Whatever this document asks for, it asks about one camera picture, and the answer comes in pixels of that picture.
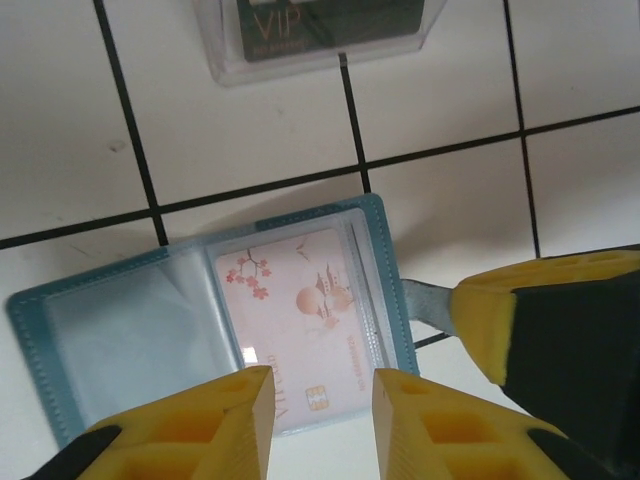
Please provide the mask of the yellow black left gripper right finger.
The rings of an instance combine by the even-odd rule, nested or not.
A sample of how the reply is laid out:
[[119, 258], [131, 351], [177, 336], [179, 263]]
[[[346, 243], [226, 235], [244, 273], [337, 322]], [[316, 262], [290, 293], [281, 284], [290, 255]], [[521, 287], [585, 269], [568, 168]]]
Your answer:
[[379, 368], [381, 480], [620, 480], [556, 427], [407, 372]]

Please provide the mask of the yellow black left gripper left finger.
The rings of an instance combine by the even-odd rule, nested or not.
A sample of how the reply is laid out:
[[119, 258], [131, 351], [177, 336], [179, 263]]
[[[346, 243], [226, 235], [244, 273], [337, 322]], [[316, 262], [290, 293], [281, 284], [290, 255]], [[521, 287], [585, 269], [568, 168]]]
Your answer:
[[253, 366], [105, 418], [22, 480], [267, 480], [274, 422]]

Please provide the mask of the blue card holder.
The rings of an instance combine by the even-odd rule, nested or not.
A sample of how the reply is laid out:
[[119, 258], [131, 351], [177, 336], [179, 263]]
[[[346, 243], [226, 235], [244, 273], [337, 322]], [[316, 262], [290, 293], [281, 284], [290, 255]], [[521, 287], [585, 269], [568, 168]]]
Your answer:
[[[245, 365], [215, 259], [337, 230], [378, 368], [417, 373], [409, 324], [453, 334], [451, 291], [399, 275], [380, 197], [365, 194], [162, 247], [12, 295], [7, 314], [59, 446], [91, 425]], [[339, 417], [282, 435], [350, 419]]]

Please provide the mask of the clear acrylic card box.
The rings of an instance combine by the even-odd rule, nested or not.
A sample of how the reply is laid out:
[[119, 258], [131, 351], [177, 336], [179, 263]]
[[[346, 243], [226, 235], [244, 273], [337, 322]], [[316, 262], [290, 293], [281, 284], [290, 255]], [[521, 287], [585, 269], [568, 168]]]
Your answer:
[[259, 62], [244, 58], [237, 0], [194, 0], [194, 9], [212, 77], [235, 86], [418, 51], [446, 2], [425, 0], [422, 23], [412, 35]]

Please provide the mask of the black VIP card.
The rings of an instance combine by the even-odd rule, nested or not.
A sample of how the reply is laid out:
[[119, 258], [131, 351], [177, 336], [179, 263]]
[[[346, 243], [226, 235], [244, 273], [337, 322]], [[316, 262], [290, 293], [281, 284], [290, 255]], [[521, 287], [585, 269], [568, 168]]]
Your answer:
[[412, 35], [425, 0], [237, 0], [249, 62]]

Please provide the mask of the pink blossom print card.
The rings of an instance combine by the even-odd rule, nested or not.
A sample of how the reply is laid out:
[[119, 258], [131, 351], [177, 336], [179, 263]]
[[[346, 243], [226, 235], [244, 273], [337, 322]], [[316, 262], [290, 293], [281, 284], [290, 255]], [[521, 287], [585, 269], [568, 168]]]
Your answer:
[[218, 256], [214, 271], [245, 365], [268, 365], [277, 434], [364, 410], [373, 359], [336, 229]]

